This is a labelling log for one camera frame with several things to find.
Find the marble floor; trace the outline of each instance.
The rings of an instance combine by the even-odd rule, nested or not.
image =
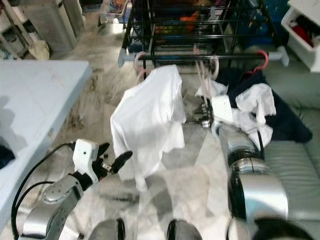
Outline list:
[[[64,142],[84,138],[98,143],[112,142],[110,116],[125,90],[133,87],[137,75],[132,62],[118,67],[118,53],[124,37],[121,24],[97,27],[96,12],[85,14],[86,29],[70,52],[55,53],[52,60],[89,61],[93,73],[79,99],[65,120],[51,148]],[[194,94],[200,85],[195,74],[182,74],[185,109],[191,113],[199,106]],[[139,193],[134,180],[121,181],[108,176],[88,189],[83,199],[67,219],[60,239],[75,240],[77,233],[88,239],[101,221],[123,218],[127,240],[164,240],[173,218],[194,224],[204,240],[225,239],[230,217],[227,198],[227,171],[220,144],[208,129],[199,125],[184,125],[185,148],[173,150],[162,158],[166,170],[150,176],[148,191]],[[108,150],[106,162],[112,163],[114,153]],[[57,152],[33,174],[29,184],[39,180],[56,181],[73,172],[72,153]],[[30,208],[45,187],[30,193],[18,215],[18,229]],[[10,224],[0,239],[13,239]]]

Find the white table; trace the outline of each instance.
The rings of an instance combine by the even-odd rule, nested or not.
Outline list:
[[[91,73],[87,61],[0,61],[0,136],[16,156],[0,169],[0,232],[22,180],[45,155]]]

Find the gray sofa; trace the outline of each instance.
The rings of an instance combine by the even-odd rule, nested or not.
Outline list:
[[[312,131],[305,143],[272,141],[265,162],[282,182],[288,197],[288,218],[320,240],[320,74],[298,61],[288,68],[270,62],[264,71],[272,89]]]

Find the red fabric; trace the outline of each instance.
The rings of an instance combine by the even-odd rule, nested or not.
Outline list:
[[[314,47],[313,42],[311,41],[311,38],[309,37],[307,31],[302,26],[294,26],[292,30],[298,34],[303,40],[305,40],[311,47]]]

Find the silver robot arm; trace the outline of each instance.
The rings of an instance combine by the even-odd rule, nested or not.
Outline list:
[[[99,158],[105,150],[101,153],[99,146],[88,140],[76,141],[72,158],[76,172],[51,184],[43,192],[40,203],[27,216],[19,240],[59,239],[69,213],[76,207],[84,191],[108,173],[116,174],[132,156],[131,151],[125,152],[109,166]]]

